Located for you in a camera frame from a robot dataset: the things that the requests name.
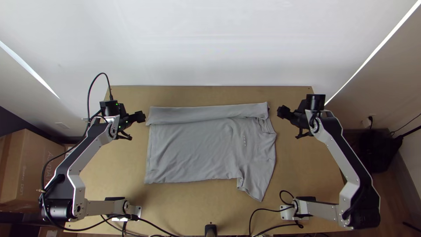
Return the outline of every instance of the power cord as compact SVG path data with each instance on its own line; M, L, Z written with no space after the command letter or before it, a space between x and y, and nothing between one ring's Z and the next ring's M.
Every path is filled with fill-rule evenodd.
M125 229L125 228L126 228L126 225L127 225L127 221L126 221L126 222L124 222L124 224L123 224L123 229L120 229L120 228L116 227L115 225L113 225L113 224L109 223L108 221L106 221L106 223L107 223L108 225L110 225L111 227L113 227L114 229L116 229L116 230L118 230L118 231L121 231L121 235L122 235L122 236L124 236L124 234L128 234L128 235L135 236L135 237L148 237L148 236L145 236L145 235L139 235L139 234L134 234L134 233L127 232L127 230ZM168 235L170 235L170 236L179 237L179 236L177 236L177 235L174 235L174 234L171 234L171 233L169 233L169 232L166 232L165 230L163 230L163 229L161 229L161 228L157 227L156 225L153 225L153 227L155 227L155 228L157 228L157 229L161 230L162 232L164 232L164 233L166 233L166 234L168 234ZM160 234L154 234L154 235L151 235L151 236L149 236L149 237L164 237L164 236L162 236L162 235L160 235Z
M410 124L412 121L414 121L416 118L418 118L419 116L421 116L421 113L420 114L418 114L417 116L415 116L413 119L411 119L409 122L407 122L405 125L403 125L402 127L400 127L400 128L398 128L398 129L396 129L395 131L391 131L390 132L390 135L391 136L393 136L393 135L395 135L395 133L397 132L397 131L399 131L399 130L401 130L402 128L404 128L406 125L408 125L408 124Z
M284 192L285 192L285 193L288 193L289 195L291 195L291 197L292 197L292 198L294 198L294 196L293 196L290 192L288 192L288 191L286 191L286 190L282 190L282 191L280 191L280 192L279 192L279 198L281 199L281 201L282 201L285 205L287 205L287 206L289 206L289 207L284 208L284 209L281 209L281 210L270 210L270 209L266 209L266 208L258 208L258 209L256 209L256 210L254 210L254 211L253 211L253 213L251 214L251 216L250 216L250 220L249 220L249 237L252 237L252 235L251 235L251 219L252 219L252 217L253 217L254 213L256 213L257 211L259 211L259 210L264 210L264 211L269 211L269 212L282 212L282 211L288 210L288 209L290 209L290 208L294 208L294 205L293 205L293 204L287 203L287 202L285 202L285 201L282 199L282 193L284 193ZM292 224L292 223L291 223L291 224L283 224L283 225L273 226L273 227L271 227L271 228L265 229L265 230L263 230L263 231L259 232L258 234L254 235L254 237L259 236L259 235L262 235L262 234L264 234L264 233L266 233L266 232L268 232L268 231L270 231L270 230L273 230L273 229L276 229L276 228L280 228L280 227L285 227L285 226L298 226L300 229L304 228L304 226L303 226L302 224L298 223L298 221L295 221L295 223L294 223L294 224Z
M104 75L107 78L107 83L108 83L108 90L110 91L110 100L114 100L113 95L111 93L111 86L110 86L110 81L108 80L108 76L105 74L105 72L101 72L98 75L95 76L95 78L93 79L93 81L91 82L91 85L89 86L89 90L88 90L88 98L87 98L87 102L86 102L86 107L88 108L88 118L90 118L89 116L89 96L91 94L91 89L93 84L95 83L96 79L98 79L98 77L100 75Z
M116 227L115 225L109 223L108 221L105 221L105 223L107 223L109 226L113 227L114 229L120 231L122 237L124 237L124 234L128 234L128 235L131 235L131 236L134 236L134 237L147 237L147 236L144 236L144 235L139 235L139 234L134 234L134 233L127 232L126 229L125 229L126 228L126 225L127 225L127 221L125 221L123 223L123 229L120 229L120 228Z

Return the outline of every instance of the metal bracket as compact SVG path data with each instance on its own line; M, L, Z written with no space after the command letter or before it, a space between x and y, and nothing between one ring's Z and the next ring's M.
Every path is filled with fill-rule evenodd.
M142 207L141 206L132 206L133 207L133 214L140 218L140 215L142 214ZM112 221L131 221L125 217L114 217L111 219Z
M282 205L279 207L279 210L285 209L287 208L287 205ZM294 216L295 215L295 211L297 210L295 204L294 204L294 208L290 208L287 210L284 210L281 212L281 219L282 220L308 220L308 216L303 217L303 218L299 218Z

